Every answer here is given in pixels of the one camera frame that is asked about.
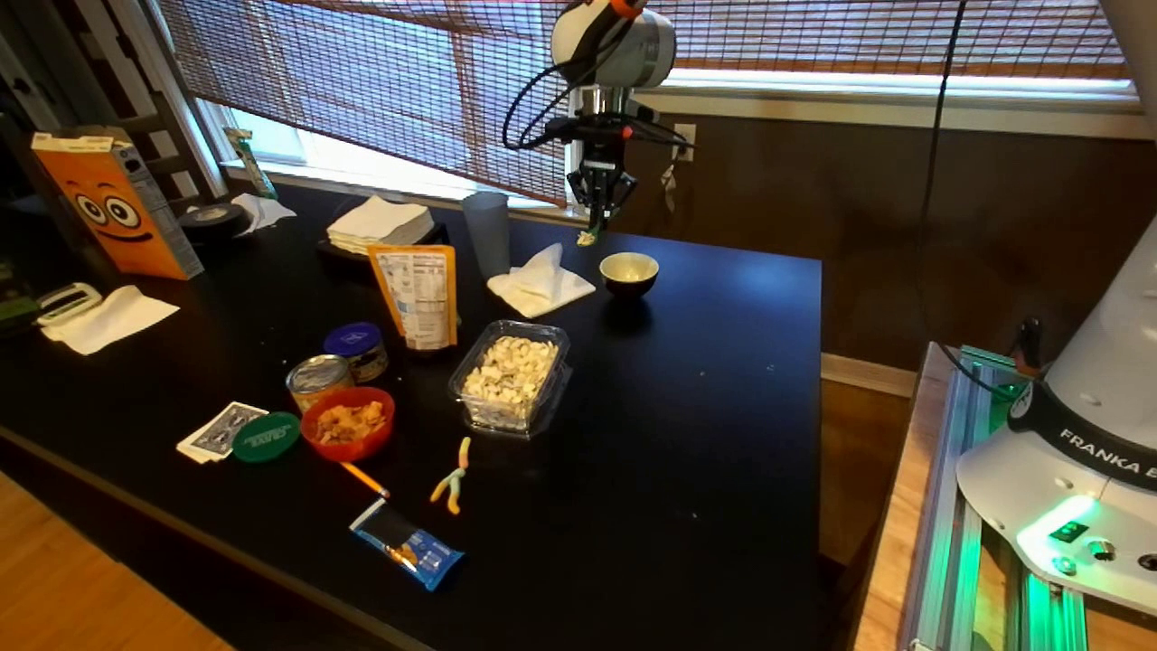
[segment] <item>food container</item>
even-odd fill
[[[354,387],[351,365],[339,353],[314,353],[291,368],[285,387],[299,411],[338,387]]]
[[[557,324],[491,323],[449,381],[475,434],[537,436],[568,381],[568,332]]]
[[[349,323],[339,330],[331,330],[323,351],[343,359],[354,374],[354,385],[374,385],[392,365],[385,330],[374,323]]]
[[[357,464],[395,434],[395,393],[380,387],[339,387],[299,417],[299,436],[333,464]]]

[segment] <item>window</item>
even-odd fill
[[[502,147],[514,95],[546,69],[560,0],[157,0],[185,86],[229,109],[563,203],[563,147]],[[686,92],[779,84],[935,84],[954,77],[1125,84],[1097,0],[653,0],[677,21]],[[539,84],[527,122],[560,78]]]

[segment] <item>wooden floor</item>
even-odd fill
[[[910,374],[824,353],[822,552],[837,565],[849,565],[883,521],[910,409],[907,385]],[[0,512],[0,646],[229,646],[187,616],[198,604],[181,612],[3,474]]]

